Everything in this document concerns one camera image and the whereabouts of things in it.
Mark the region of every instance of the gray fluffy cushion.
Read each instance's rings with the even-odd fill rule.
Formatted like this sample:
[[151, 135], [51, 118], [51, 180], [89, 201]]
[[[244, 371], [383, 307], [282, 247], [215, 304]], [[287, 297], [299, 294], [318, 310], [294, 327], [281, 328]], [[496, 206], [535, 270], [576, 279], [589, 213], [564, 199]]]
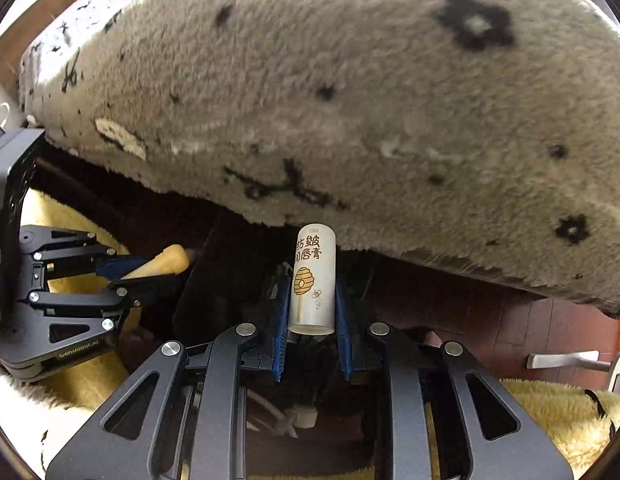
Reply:
[[589, 0], [79, 0], [20, 98], [152, 189], [620, 306], [620, 35]]

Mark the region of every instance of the white fleece blanket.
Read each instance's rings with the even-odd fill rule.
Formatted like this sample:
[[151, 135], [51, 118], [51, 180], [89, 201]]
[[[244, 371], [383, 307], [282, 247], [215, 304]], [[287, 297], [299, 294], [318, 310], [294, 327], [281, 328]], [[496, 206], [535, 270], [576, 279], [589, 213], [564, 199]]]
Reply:
[[59, 402], [42, 386], [22, 384], [0, 368], [0, 427], [39, 478], [92, 413]]
[[589, 0], [79, 0], [19, 79], [51, 142], [152, 189], [620, 308], [620, 35]]

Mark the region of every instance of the black flower pattern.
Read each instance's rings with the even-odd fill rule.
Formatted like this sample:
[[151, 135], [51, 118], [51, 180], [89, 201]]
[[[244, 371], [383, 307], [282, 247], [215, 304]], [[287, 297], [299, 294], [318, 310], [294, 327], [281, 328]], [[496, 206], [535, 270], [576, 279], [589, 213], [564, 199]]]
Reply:
[[[286, 158], [283, 160], [283, 169], [285, 171], [285, 181], [281, 184], [265, 184], [252, 178], [239, 173], [238, 171], [231, 170], [227, 166], [223, 168], [226, 175], [231, 175], [243, 184], [243, 192], [246, 198], [250, 200], [261, 200], [267, 196], [271, 196], [274, 193], [291, 192], [302, 202], [325, 207], [327, 205], [334, 205], [338, 210], [346, 210], [349, 205], [341, 202], [341, 200], [335, 201], [334, 198], [321, 191], [317, 191], [307, 187], [303, 181], [303, 173], [301, 169], [296, 165], [294, 159]], [[226, 184], [229, 183], [229, 179], [226, 177], [223, 180]]]
[[585, 215], [568, 216], [568, 218], [561, 218], [559, 222], [561, 225], [554, 230], [554, 233], [571, 244], [576, 245], [590, 236]]
[[455, 41], [466, 50], [480, 52], [488, 45], [512, 46], [510, 13], [499, 6], [478, 0], [445, 0], [445, 7], [434, 13], [445, 28], [454, 32]]

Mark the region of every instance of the black metal bracket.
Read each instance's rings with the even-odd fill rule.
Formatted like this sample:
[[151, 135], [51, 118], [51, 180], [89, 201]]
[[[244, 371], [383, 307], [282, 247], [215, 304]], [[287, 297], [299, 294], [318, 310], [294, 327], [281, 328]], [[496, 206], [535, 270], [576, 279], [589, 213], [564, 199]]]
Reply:
[[19, 129], [0, 136], [0, 320], [14, 301], [21, 210], [45, 132]]
[[[427, 404], [434, 427], [453, 430], [451, 437], [437, 431], [441, 478], [572, 478], [546, 434], [468, 349], [453, 341], [441, 349], [420, 346], [400, 330], [377, 325], [382, 330], [377, 327], [365, 336], [383, 362], [377, 478], [431, 480]], [[246, 478], [245, 390], [239, 371], [265, 370], [258, 363], [263, 347], [251, 324], [187, 350], [180, 343], [166, 343], [94, 413], [52, 460], [46, 477], [177, 480], [187, 462], [193, 480]], [[442, 377], [449, 385], [447, 394], [430, 389]], [[144, 385], [149, 378], [154, 379], [148, 394]], [[484, 409], [474, 380], [513, 421], [503, 434], [491, 434], [480, 420]], [[146, 402], [141, 408], [130, 402], [142, 396]], [[442, 411], [443, 425], [438, 424]], [[455, 415], [456, 431], [450, 425]], [[130, 429], [135, 418], [136, 431]]]
[[377, 333], [367, 333], [383, 356], [385, 383], [376, 478], [432, 478], [428, 403], [441, 478], [572, 480], [548, 436], [467, 348], [455, 341], [440, 349], [420, 346], [400, 330], [376, 325], [381, 330], [372, 325]]
[[51, 292], [48, 282], [94, 272], [115, 262], [94, 233], [41, 226], [20, 230], [20, 275], [14, 303], [0, 322], [0, 359], [19, 379], [41, 379], [114, 346], [132, 306], [179, 290], [173, 274], [112, 280], [96, 294]]
[[63, 447], [46, 478], [178, 480], [184, 459], [191, 479], [246, 478], [239, 369], [242, 355], [259, 343], [246, 325], [190, 349], [200, 351], [190, 357], [180, 343], [163, 345]]

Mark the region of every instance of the beehive illustration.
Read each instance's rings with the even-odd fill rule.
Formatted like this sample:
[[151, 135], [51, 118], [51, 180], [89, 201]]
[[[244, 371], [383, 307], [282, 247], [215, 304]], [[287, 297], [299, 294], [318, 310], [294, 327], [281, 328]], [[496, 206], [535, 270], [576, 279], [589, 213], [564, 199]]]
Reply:
[[314, 285], [314, 276], [307, 267], [301, 267], [296, 271], [295, 276], [295, 294], [301, 296], [305, 294]]

